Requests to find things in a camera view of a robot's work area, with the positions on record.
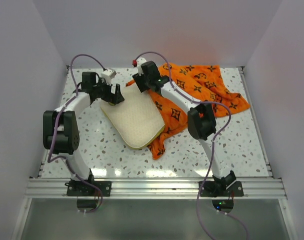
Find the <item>speckled white table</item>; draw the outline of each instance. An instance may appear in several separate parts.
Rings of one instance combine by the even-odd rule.
[[[101,69],[76,69],[74,75],[81,81],[81,73]],[[117,68],[113,83],[122,87],[137,72],[134,68]],[[231,92],[241,93],[245,90],[237,68],[222,68],[225,85]],[[67,77],[61,104],[71,96],[74,90],[70,73]],[[217,118],[217,129],[223,126],[226,117]],[[132,150],[125,146],[122,138],[102,113],[99,103],[94,102],[78,118],[80,146],[84,161],[92,169],[96,178],[186,178],[203,177],[208,168],[208,158],[197,140],[193,139],[187,129],[166,140],[165,154],[153,160],[147,147]],[[218,157],[230,165],[237,177],[269,176],[256,133],[250,110],[235,114],[227,129],[222,132],[215,148]],[[62,161],[45,163],[42,178],[69,178]]]

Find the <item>orange cloth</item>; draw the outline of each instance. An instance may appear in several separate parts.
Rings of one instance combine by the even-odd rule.
[[[215,101],[228,106],[232,114],[239,113],[250,107],[239,93],[231,93],[224,85],[218,65],[170,65],[172,79],[176,84],[196,99]],[[158,68],[162,76],[168,76],[167,64]],[[155,102],[164,122],[164,131],[148,145],[153,159],[160,158],[165,152],[164,140],[183,131],[187,127],[187,115],[173,102],[149,90],[149,95]],[[212,105],[216,117],[228,115],[226,109],[220,105]]]

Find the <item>beige foam pad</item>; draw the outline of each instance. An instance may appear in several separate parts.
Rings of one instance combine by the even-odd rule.
[[[112,106],[101,100],[100,107],[133,149],[151,143],[164,130],[164,120],[147,91],[140,92],[136,84],[121,89],[125,101]]]

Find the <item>cable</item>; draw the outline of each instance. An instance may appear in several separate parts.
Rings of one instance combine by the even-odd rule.
[[[188,101],[190,101],[190,102],[192,102],[192,103],[195,103],[195,104],[204,104],[204,105],[205,105],[205,104],[216,104],[216,105],[220,105],[220,106],[224,107],[224,108],[227,110],[227,112],[228,112],[228,120],[227,120],[226,124],[225,124],[219,131],[217,131],[217,133],[214,135],[214,137],[213,137],[213,139],[212,139],[212,154],[211,154],[210,164],[209,164],[207,173],[206,173],[206,175],[205,175],[205,177],[204,177],[204,180],[203,180],[203,182],[202,182],[202,184],[201,184],[201,186],[200,186],[200,188],[199,188],[199,191],[198,191],[198,194],[197,194],[197,198],[196,198],[196,214],[197,214],[198,221],[199,221],[201,227],[203,228],[203,230],[205,231],[205,233],[206,233],[212,240],[215,240],[214,236],[207,230],[207,228],[205,227],[205,225],[204,225],[204,223],[203,223],[203,221],[202,221],[202,219],[201,219],[201,215],[200,215],[200,211],[199,211],[199,198],[200,198],[200,195],[201,195],[201,190],[202,190],[202,188],[203,188],[203,186],[204,186],[204,184],[205,184],[205,182],[206,182],[206,180],[207,180],[207,178],[208,178],[209,172],[210,172],[211,167],[212,167],[212,164],[213,164],[213,160],[214,160],[214,148],[215,148],[215,139],[216,139],[216,137],[217,137],[217,136],[218,136],[218,135],[227,127],[227,126],[228,126],[228,124],[230,123],[230,121],[231,121],[231,111],[230,111],[230,109],[229,109],[226,105],[224,105],[224,104],[222,104],[222,103],[220,103],[220,102],[215,102],[215,101],[195,101],[195,100],[189,98],[189,97],[186,96],[184,93],[182,93],[181,91],[179,91],[178,89],[176,89],[176,87],[174,86],[173,80],[172,80],[172,77],[171,77],[171,68],[170,68],[170,64],[169,64],[168,60],[167,60],[162,54],[160,54],[160,53],[158,53],[158,52],[155,52],[155,51],[146,51],[146,52],[144,52],[144,53],[139,54],[139,55],[135,58],[135,60],[137,60],[139,57],[141,57],[141,56],[144,55],[144,54],[156,54],[156,55],[159,55],[160,57],[162,57],[162,58],[164,59],[164,61],[165,61],[166,64],[167,64],[167,68],[168,68],[168,77],[169,77],[169,80],[170,80],[170,84],[171,84],[172,88],[173,88],[177,93],[179,93],[182,97],[186,98]],[[233,216],[233,215],[231,215],[231,214],[229,214],[229,213],[227,214],[227,216],[229,216],[230,218],[232,218],[232,219],[238,221],[238,222],[243,226],[243,228],[245,229],[245,232],[246,232],[246,240],[248,240],[248,239],[249,239],[249,232],[248,232],[248,229],[247,229],[246,225],[245,225],[241,220],[239,220],[237,217],[235,217],[235,216]]]
[[[76,58],[81,57],[81,56],[89,57],[89,58],[93,59],[95,62],[97,62],[102,67],[102,69],[104,71],[106,70],[106,68],[104,68],[104,66],[96,58],[94,58],[91,55],[88,55],[88,54],[78,54],[75,57],[73,57],[73,59],[71,60],[70,68],[71,68],[72,79],[73,79],[73,82],[74,82],[74,85],[75,85],[76,96],[78,96],[78,87],[77,87],[77,83],[76,83],[76,80],[75,80],[75,77],[74,77],[74,73],[73,73],[73,63],[74,63],[74,60]]]
[[[69,99],[69,100],[65,103],[65,105],[62,106],[62,109],[59,111],[59,113],[58,113],[57,116],[56,116],[55,126],[54,126],[54,134],[53,134],[53,139],[52,139],[52,143],[51,143],[51,147],[50,147],[50,152],[49,152],[49,154],[48,154],[47,162],[50,164],[50,163],[52,163],[53,161],[55,161],[56,159],[59,159],[59,158],[66,160],[66,166],[67,166],[68,170],[69,170],[72,174],[75,174],[75,176],[76,176],[82,183],[84,183],[84,184],[86,184],[86,185],[88,185],[88,186],[91,186],[92,188],[94,188],[95,190],[97,190],[97,191],[100,193],[100,195],[101,195],[101,201],[100,201],[100,203],[97,205],[96,208],[93,208],[93,209],[91,209],[91,210],[89,210],[89,211],[86,212],[86,213],[92,213],[92,212],[96,211],[96,210],[100,207],[100,205],[102,204],[102,202],[103,202],[103,193],[102,193],[102,191],[101,191],[98,187],[96,187],[95,185],[86,182],[85,179],[82,179],[78,174],[76,174],[76,173],[74,172],[74,170],[71,168],[71,166],[70,166],[70,164],[69,164],[69,162],[68,162],[68,160],[67,160],[67,158],[66,158],[65,156],[58,155],[58,156],[52,158],[52,154],[53,154],[54,146],[55,146],[55,142],[56,142],[56,137],[57,137],[57,131],[58,131],[58,125],[59,125],[60,117],[61,117],[61,115],[62,115],[64,109],[65,109],[65,108],[66,108],[66,107],[67,107],[75,98],[76,98],[76,96],[73,96],[71,99]]]
[[[100,196],[101,196],[101,200],[99,201],[99,203],[97,204],[97,206],[96,206],[95,208],[93,208],[93,209],[91,209],[91,210],[89,210],[89,211],[80,210],[81,212],[84,212],[84,213],[92,213],[92,212],[95,212],[95,211],[102,205],[102,203],[103,203],[103,193],[102,193],[102,191],[101,191],[98,187],[96,187],[96,186],[93,185],[93,184],[90,184],[89,182],[86,181],[86,179],[81,178],[77,173],[75,173],[74,170],[72,169],[70,163],[68,162],[68,159],[67,159],[65,156],[58,155],[58,156],[54,157],[54,158],[52,159],[52,161],[55,161],[56,159],[63,159],[63,160],[65,160],[65,163],[66,163],[66,166],[67,166],[68,170],[69,170],[72,174],[74,174],[75,177],[77,177],[79,181],[81,181],[83,184],[86,184],[86,185],[92,187],[92,188],[95,189],[97,192],[99,192],[99,194],[100,194]]]

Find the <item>red connector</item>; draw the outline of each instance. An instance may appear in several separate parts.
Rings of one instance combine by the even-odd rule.
[[[132,65],[133,65],[133,67],[136,68],[136,67],[137,67],[137,61],[136,61],[136,60],[133,60],[133,61],[132,61]]]

